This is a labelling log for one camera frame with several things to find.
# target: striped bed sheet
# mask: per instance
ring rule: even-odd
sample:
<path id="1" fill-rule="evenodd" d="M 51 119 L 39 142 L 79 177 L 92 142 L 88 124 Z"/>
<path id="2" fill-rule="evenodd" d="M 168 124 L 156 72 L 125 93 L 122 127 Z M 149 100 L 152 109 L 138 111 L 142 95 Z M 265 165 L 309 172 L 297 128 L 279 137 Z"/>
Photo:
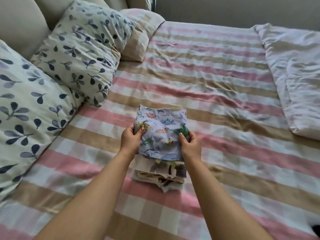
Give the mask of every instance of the striped bed sheet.
<path id="1" fill-rule="evenodd" d="M 118 152 L 140 104 L 187 108 L 202 160 L 275 239 L 317 239 L 320 142 L 289 131 L 258 35 L 175 22 L 155 32 L 143 63 L 121 62 L 102 107 L 84 105 L 40 156 L 2 204 L 0 238 L 32 239 Z M 132 173 L 106 239 L 210 239 L 189 176 L 163 193 Z"/>

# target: left hand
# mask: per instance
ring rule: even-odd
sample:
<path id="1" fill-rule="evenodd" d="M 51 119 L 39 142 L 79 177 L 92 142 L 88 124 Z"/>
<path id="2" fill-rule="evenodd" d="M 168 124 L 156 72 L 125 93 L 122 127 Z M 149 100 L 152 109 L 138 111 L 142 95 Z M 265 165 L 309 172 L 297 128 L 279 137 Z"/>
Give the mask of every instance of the left hand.
<path id="1" fill-rule="evenodd" d="M 120 152 L 128 154 L 133 159 L 140 147 L 140 139 L 143 133 L 145 133 L 144 127 L 141 127 L 135 135 L 134 124 L 131 124 L 129 127 L 127 127 L 121 135 Z"/>

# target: stack of folded clothes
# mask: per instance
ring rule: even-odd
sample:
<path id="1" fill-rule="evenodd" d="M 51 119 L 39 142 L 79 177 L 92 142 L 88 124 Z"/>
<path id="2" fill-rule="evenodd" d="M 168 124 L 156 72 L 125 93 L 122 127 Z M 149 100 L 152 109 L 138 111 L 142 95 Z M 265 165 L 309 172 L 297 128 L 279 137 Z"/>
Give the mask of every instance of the stack of folded clothes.
<path id="1" fill-rule="evenodd" d="M 181 155 L 179 133 L 189 140 L 187 112 L 181 108 L 152 109 L 139 106 L 134 133 L 146 132 L 133 162 L 133 179 L 157 184 L 164 192 L 182 189 L 187 172 Z"/>

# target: bed sheet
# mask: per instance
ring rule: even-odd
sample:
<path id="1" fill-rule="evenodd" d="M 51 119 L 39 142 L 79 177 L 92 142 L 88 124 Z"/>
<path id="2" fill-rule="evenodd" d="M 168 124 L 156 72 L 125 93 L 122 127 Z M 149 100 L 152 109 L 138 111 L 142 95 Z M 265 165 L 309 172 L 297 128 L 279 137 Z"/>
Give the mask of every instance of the bed sheet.
<path id="1" fill-rule="evenodd" d="M 2 204 L 1 238 L 32 239 L 118 152 L 140 104 L 185 107 L 203 161 L 275 239 L 317 239 L 320 142 L 289 131 L 258 35 L 174 22 L 156 31 L 143 63 L 121 62 L 102 107 L 84 105 L 40 156 Z M 189 176 L 163 193 L 132 173 L 106 239 L 210 239 Z"/>

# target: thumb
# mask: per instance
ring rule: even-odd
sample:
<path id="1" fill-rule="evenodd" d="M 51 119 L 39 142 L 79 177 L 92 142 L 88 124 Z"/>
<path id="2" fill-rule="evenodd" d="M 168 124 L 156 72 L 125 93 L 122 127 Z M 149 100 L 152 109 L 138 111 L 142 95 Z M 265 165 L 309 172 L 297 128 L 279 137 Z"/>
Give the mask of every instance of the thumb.
<path id="1" fill-rule="evenodd" d="M 144 129 L 144 127 L 141 127 L 141 128 L 137 131 L 137 133 L 135 134 L 135 136 L 140 139 L 144 133 L 145 133 L 145 129 Z"/>
<path id="2" fill-rule="evenodd" d="M 179 133 L 179 141 L 181 142 L 181 144 L 188 143 L 186 137 L 182 133 Z"/>

